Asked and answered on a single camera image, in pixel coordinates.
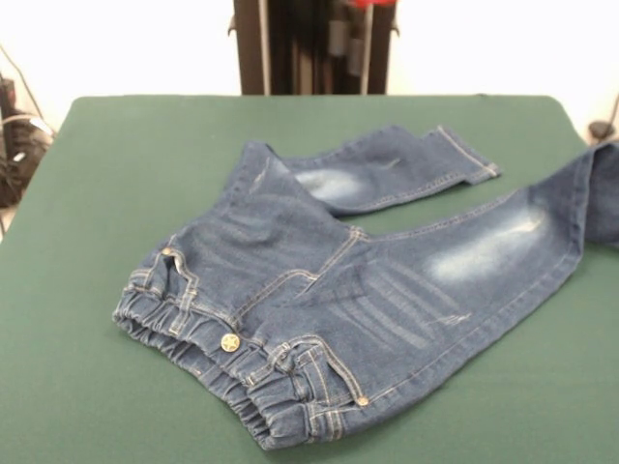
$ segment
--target jeans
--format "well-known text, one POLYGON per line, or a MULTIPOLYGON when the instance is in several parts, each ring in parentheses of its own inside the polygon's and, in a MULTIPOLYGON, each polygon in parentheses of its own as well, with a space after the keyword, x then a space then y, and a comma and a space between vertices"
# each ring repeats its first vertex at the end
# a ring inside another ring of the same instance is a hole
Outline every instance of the jeans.
POLYGON ((225 401, 265 450, 355 433, 550 297, 585 239, 619 247, 613 144, 413 230, 338 220, 499 174, 444 128, 387 128, 311 159, 248 143, 215 206, 131 274, 113 319, 225 401))

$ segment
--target metal button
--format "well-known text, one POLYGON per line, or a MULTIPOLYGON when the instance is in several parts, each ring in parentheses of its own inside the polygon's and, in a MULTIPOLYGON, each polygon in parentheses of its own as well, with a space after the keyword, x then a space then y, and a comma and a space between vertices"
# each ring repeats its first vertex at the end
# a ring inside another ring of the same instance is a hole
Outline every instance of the metal button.
POLYGON ((227 333, 221 338, 221 348, 228 353, 234 353, 241 345, 241 338, 235 333, 227 333))

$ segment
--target green mat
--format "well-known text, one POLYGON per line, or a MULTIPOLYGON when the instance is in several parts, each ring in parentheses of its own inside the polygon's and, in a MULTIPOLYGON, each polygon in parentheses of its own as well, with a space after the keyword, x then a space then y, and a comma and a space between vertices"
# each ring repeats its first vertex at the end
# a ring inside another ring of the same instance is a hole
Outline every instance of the green mat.
POLYGON ((400 124, 454 129, 505 174, 352 221, 404 230, 541 179, 583 150, 529 97, 124 97, 74 104, 0 245, 2 463, 619 462, 619 253, 442 389, 340 442, 264 452, 190 374, 111 322, 129 272, 209 208, 249 139, 308 156, 400 124))

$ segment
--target electrical cord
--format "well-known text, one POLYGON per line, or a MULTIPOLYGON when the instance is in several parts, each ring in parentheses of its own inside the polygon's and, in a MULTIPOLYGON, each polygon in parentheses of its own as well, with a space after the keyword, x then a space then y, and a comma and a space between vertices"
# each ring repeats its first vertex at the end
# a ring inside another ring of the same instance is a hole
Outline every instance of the electrical cord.
POLYGON ((23 84, 24 88, 26 89, 26 92, 28 93, 28 97, 30 97, 30 100, 35 105, 35 109, 37 110, 37 115, 41 119, 43 119, 44 118, 43 117, 43 113, 41 112, 41 109, 39 108, 39 104, 37 103, 37 101, 35 100, 34 96, 32 95, 32 91, 30 90, 30 87, 28 87, 28 84, 26 83, 26 78, 23 76, 23 73, 21 72, 21 69, 15 64, 15 61, 13 61, 13 59, 11 58, 9 53, 7 53, 7 50, 5 50, 4 46, 2 46, 1 43, 0 43, 0 52, 2 52, 2 54, 5 56, 7 61, 11 64, 11 66, 13 66, 13 68, 15 69, 17 74, 19 75, 19 79, 21 80, 21 83, 23 84))
POLYGON ((15 118, 9 123, 14 126, 10 134, 13 149, 7 156, 0 155, 0 207, 2 208, 19 202, 24 189, 53 140, 49 134, 39 130, 40 122, 38 117, 33 118, 29 115, 27 118, 15 118))
POLYGON ((615 133, 615 127, 613 123, 617 117, 617 110, 619 108, 619 94, 615 98, 615 104, 612 107, 610 117, 607 121, 594 121, 589 125, 589 132, 595 140, 595 143, 602 143, 607 138, 615 133))
POLYGON ((618 107, 619 107, 619 94, 617 94, 617 97, 615 98, 615 105, 612 107, 612 112, 610 113, 610 118, 608 119, 608 127, 606 128, 606 131, 602 135, 602 138, 600 139, 600 141, 604 140, 605 138, 609 137, 612 134, 612 123, 615 121, 615 118, 617 117, 618 107))
POLYGON ((51 137, 56 136, 55 130, 52 129, 51 126, 48 123, 46 123, 42 118, 40 118, 39 116, 35 114, 24 113, 24 114, 15 114, 13 116, 9 116, 8 118, 2 120, 2 126, 6 126, 7 124, 15 122, 15 121, 27 121, 32 126, 47 133, 49 136, 51 137))

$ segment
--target seam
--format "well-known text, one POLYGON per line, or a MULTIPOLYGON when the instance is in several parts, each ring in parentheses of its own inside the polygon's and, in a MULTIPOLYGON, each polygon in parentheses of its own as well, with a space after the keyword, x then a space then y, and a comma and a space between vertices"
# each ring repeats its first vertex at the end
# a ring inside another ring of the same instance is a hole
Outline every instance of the seam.
POLYGON ((292 271, 287 271, 280 275, 278 278, 269 283, 266 287, 260 290, 255 296, 251 297, 245 304, 243 304, 236 314, 233 317, 233 327, 237 328, 238 324, 241 322, 241 318, 254 306, 268 297, 271 293, 276 291, 284 282, 289 280, 294 276, 304 276, 311 280, 316 280, 317 276, 315 274, 310 273, 309 271, 305 271, 302 269, 295 269, 292 271))
MULTIPOLYGON (((331 401, 329 400, 329 391, 327 390, 327 383, 325 382, 325 378, 322 376, 322 372, 320 371, 320 368, 318 367, 318 364, 316 363, 316 359, 314 358, 311 351, 309 351, 308 353, 309 353, 309 357, 311 358, 311 363, 313 364, 313 367, 316 370, 316 373, 318 374, 320 383, 322 384, 322 390, 325 392, 325 398, 326 398, 327 404, 331 404, 331 401)), ((331 434, 330 440, 333 440, 336 430, 334 428, 333 418, 330 414, 327 415, 327 422, 329 423, 329 433, 331 434)))
POLYGON ((334 407, 337 406, 337 403, 343 400, 348 400, 350 401, 354 401, 352 399, 352 396, 350 395, 350 393, 342 393, 339 394, 338 396, 329 396, 329 401, 326 400, 316 400, 316 403, 320 404, 321 406, 327 406, 327 407, 334 407))
POLYGON ((318 436, 318 425, 316 424, 316 410, 313 404, 307 403, 309 409, 309 427, 311 427, 311 437, 318 436))
POLYGON ((338 410, 335 410, 333 413, 336 415, 336 419, 338 420, 338 432, 336 434, 336 440, 339 440, 344 434, 344 426, 341 422, 341 415, 339 414, 338 410))
POLYGON ((378 208, 386 203, 390 203, 392 201, 400 201, 400 200, 413 200, 418 195, 423 195, 428 191, 434 191, 435 189, 443 187, 445 184, 449 184, 451 181, 463 181, 466 178, 464 174, 458 174, 456 172, 450 172, 449 174, 445 174, 432 182, 425 184, 422 187, 415 188, 414 190, 406 191, 404 193, 399 193, 397 195, 387 195, 379 198, 378 200, 372 201, 370 203, 366 203, 365 205, 358 206, 356 209, 368 209, 368 208, 378 208))
MULTIPOLYGON (((135 292, 139 292, 139 293, 143 293, 143 294, 145 294, 147 297, 151 297, 151 296, 152 296, 151 294, 153 293, 153 292, 151 291, 151 289, 148 289, 148 288, 141 288, 141 287, 136 287, 136 286, 130 286, 130 287, 129 287, 129 290, 131 290, 131 291, 135 291, 135 292)), ((173 305, 178 306, 178 301, 177 301, 177 299, 176 299, 175 297, 171 296, 171 295, 170 295, 170 296, 168 296, 168 297, 166 297, 165 299, 164 299, 164 298, 161 298, 161 297, 160 297, 159 295, 157 295, 157 294, 155 294, 155 296, 157 296, 156 300, 157 300, 159 303, 172 303, 173 305)))
POLYGON ((223 312, 218 311, 217 309, 213 309, 211 307, 196 302, 190 303, 190 308, 193 309, 195 312, 198 312, 205 316, 221 319, 228 326, 232 326, 232 320, 230 319, 230 316, 228 314, 224 314, 223 312))
POLYGON ((358 407, 346 407, 346 408, 341 408, 341 409, 332 409, 331 411, 321 411, 319 413, 314 413, 313 416, 309 417, 309 420, 315 421, 317 418, 319 418, 323 414, 327 414, 329 412, 337 412, 338 414, 342 414, 342 413, 348 413, 350 411, 359 411, 359 409, 360 408, 358 407))
MULTIPOLYGON (((288 343, 291 347, 295 347, 301 343, 308 344, 316 344, 322 347, 324 355, 327 357, 327 363, 329 366, 343 379, 348 388, 351 390, 351 394, 353 399, 357 399, 360 396, 363 396, 363 390, 357 382, 355 376, 350 372, 350 370, 346 367, 346 365, 341 361, 340 358, 331 350, 329 345, 325 340, 323 340, 318 335, 301 335, 289 340, 288 343)), ((295 361, 298 362, 299 358, 303 357, 304 354, 301 354, 295 361)))
POLYGON ((140 293, 152 293, 160 299, 163 298, 163 292, 157 287, 144 288, 136 283, 130 283, 125 288, 123 288, 123 293, 131 292, 131 291, 140 292, 140 293))
POLYGON ((262 169, 262 171, 260 171, 260 174, 258 174, 255 179, 253 180, 253 183, 251 184, 249 193, 254 193, 262 184, 262 181, 264 179, 264 175, 267 172, 267 169, 269 168, 269 163, 271 162, 270 158, 267 158, 267 162, 264 164, 264 168, 262 169))
POLYGON ((488 177, 488 173, 484 170, 484 169, 480 169, 479 171, 477 171, 474 174, 471 174, 470 176, 467 177, 467 180, 469 182, 474 182, 477 181, 479 179, 484 179, 488 177))
POLYGON ((357 240, 361 239, 364 235, 363 231, 358 228, 351 228, 350 235, 346 242, 344 242, 325 263, 322 265, 320 270, 318 270, 318 274, 316 275, 316 279, 310 282, 306 287, 301 290, 295 297, 294 300, 300 298, 302 295, 306 294, 311 287, 319 281, 319 279, 324 276, 324 274, 329 271, 334 264, 336 264, 341 257, 357 242, 357 240))
POLYGON ((187 282, 185 292, 183 293, 183 297, 181 298, 181 302, 179 304, 179 314, 168 329, 171 334, 178 335, 180 331, 185 328, 187 321, 190 319, 190 306, 193 298, 197 294, 196 287, 200 279, 187 267, 185 254, 181 250, 173 249, 170 256, 174 259, 174 267, 176 268, 176 271, 187 282))
POLYGON ((475 162, 475 164, 478 164, 479 166, 481 166, 483 169, 485 169, 487 172, 489 172, 492 177, 497 177, 498 173, 492 169, 490 169, 488 166, 486 166, 485 164, 483 164, 481 161, 479 161, 476 157, 473 157, 470 153, 468 153, 463 147, 460 146, 459 143, 457 143, 444 129, 442 126, 438 127, 438 131, 441 133, 441 135, 443 135, 443 137, 445 137, 445 139, 450 142, 461 154, 463 154, 465 157, 467 157, 469 160, 475 162))
POLYGON ((327 261, 325 261, 325 263, 318 271, 318 277, 321 277, 323 274, 325 274, 329 270, 329 268, 331 268, 348 251, 348 249, 354 245, 354 243, 359 238, 359 234, 359 229, 350 229, 350 235, 348 236, 348 240, 346 240, 346 242, 344 242, 343 245, 340 246, 329 259, 327 259, 327 261))
POLYGON ((252 372, 249 375, 248 381, 251 381, 252 385, 255 385, 256 383, 260 383, 266 377, 268 377, 273 370, 275 369, 272 365, 269 365, 269 364, 263 365, 258 370, 256 370, 255 372, 252 372))
POLYGON ((132 279, 134 277, 145 277, 148 275, 148 273, 150 273, 149 268, 138 268, 133 270, 132 273, 129 274, 129 279, 132 279))
POLYGON ((294 385, 294 389, 299 397, 299 401, 305 400, 305 396, 302 394, 303 389, 301 388, 301 384, 299 383, 299 379, 294 374, 289 374, 290 379, 292 380, 292 385, 294 385))
POLYGON ((407 232, 400 232, 397 234, 388 234, 387 236, 377 236, 377 237, 370 236, 366 238, 366 241, 367 242, 389 242, 391 240, 409 239, 412 237, 417 237, 420 235, 427 234, 429 232, 434 232, 436 230, 444 229, 444 228, 447 228, 453 225, 461 224, 463 222, 466 222, 467 220, 476 218, 482 213, 485 213, 487 211, 493 210, 494 208, 497 208, 498 206, 507 202, 510 198, 512 198, 519 191, 520 190, 515 190, 512 193, 509 193, 505 196, 497 198, 494 201, 491 201, 490 203, 486 203, 485 205, 478 206, 477 208, 463 215, 458 215, 458 216, 450 217, 448 219, 443 219, 438 222, 435 222, 434 224, 425 225, 418 229, 410 230, 407 232))
POLYGON ((325 382, 325 378, 322 376, 322 372, 318 368, 318 364, 316 363, 316 358, 313 356, 311 351, 308 351, 309 358, 311 359, 311 363, 313 364, 313 368, 316 369, 316 373, 318 374, 318 378, 320 379, 320 383, 322 384, 322 390, 325 392, 325 398, 327 403, 330 403, 329 400, 329 391, 327 390, 327 383, 325 382))

